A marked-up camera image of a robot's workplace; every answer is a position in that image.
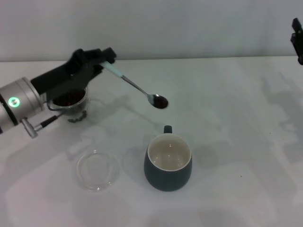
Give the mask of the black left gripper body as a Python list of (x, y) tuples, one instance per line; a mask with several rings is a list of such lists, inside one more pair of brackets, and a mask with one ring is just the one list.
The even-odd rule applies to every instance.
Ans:
[(41, 95), (61, 95), (65, 92), (84, 88), (95, 77), (95, 50), (76, 50), (63, 65), (48, 71), (30, 82)]

